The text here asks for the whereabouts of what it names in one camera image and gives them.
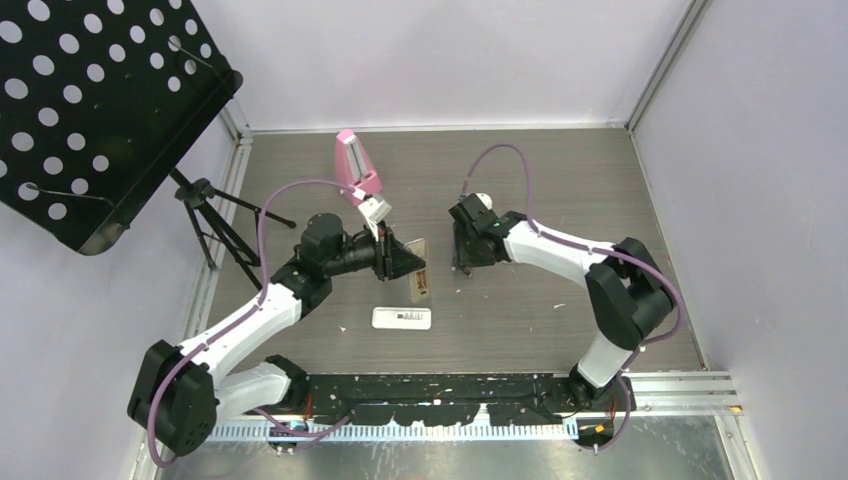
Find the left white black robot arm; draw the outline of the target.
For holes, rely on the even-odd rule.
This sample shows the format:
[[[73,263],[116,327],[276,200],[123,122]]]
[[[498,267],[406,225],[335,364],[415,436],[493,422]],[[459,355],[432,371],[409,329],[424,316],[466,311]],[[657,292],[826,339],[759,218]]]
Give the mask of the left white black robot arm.
[[[235,372],[249,354],[315,310],[336,276],[370,269],[380,281],[426,267],[383,221],[350,235],[340,217],[309,219],[293,256],[247,304],[214,327],[172,345],[156,342],[145,352],[127,415],[176,456],[196,450],[219,423],[257,407],[298,412],[307,398],[305,372],[271,356]]]

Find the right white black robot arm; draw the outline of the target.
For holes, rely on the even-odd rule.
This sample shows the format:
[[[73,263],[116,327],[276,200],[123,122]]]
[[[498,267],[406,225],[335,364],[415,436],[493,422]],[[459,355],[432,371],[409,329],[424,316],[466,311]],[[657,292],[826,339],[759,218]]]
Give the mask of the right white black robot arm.
[[[509,211],[498,215],[484,194],[452,206],[454,267],[513,262],[538,267],[586,289],[598,332],[572,368],[574,403],[596,410],[611,395],[614,378],[647,337],[677,306],[671,284],[645,245],[634,238],[597,242],[565,234]]]

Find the white remote control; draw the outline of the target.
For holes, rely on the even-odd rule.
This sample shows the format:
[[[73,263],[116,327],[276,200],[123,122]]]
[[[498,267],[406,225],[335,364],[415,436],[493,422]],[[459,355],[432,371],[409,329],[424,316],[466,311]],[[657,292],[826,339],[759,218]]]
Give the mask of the white remote control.
[[[429,308],[375,307],[372,327],[382,330],[426,331],[432,326]]]

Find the pink metronome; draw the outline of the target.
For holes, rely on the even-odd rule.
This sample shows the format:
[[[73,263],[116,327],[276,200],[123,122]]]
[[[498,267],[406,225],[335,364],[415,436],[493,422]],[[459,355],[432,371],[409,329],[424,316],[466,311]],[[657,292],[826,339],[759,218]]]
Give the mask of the pink metronome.
[[[335,139],[335,179],[343,185],[364,191],[367,195],[380,194],[382,182],[359,137],[351,130],[339,132]]]

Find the black tripod stand legs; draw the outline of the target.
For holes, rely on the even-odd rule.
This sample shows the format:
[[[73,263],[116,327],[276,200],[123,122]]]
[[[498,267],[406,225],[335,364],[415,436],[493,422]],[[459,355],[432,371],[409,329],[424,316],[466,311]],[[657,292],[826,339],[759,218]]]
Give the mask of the black tripod stand legs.
[[[217,264],[212,258],[207,239],[216,240],[223,245],[225,250],[234,258],[236,264],[248,275],[253,274],[253,267],[259,267],[261,265],[258,253],[247,244],[246,240],[212,206],[211,201],[215,198],[221,198],[252,212],[255,227],[258,227],[261,218],[269,218],[291,229],[297,227],[297,223],[293,220],[271,212],[262,213],[260,206],[215,188],[206,178],[200,178],[190,182],[177,168],[174,168],[169,176],[178,185],[174,197],[185,208],[194,234],[201,246],[207,266],[211,269],[215,269]]]

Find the black perforated music stand desk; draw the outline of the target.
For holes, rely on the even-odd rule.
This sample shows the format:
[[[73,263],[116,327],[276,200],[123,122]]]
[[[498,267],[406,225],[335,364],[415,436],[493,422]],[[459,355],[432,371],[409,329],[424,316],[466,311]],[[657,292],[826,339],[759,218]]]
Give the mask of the black perforated music stand desk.
[[[242,83],[189,1],[5,1],[1,200],[101,254]]]

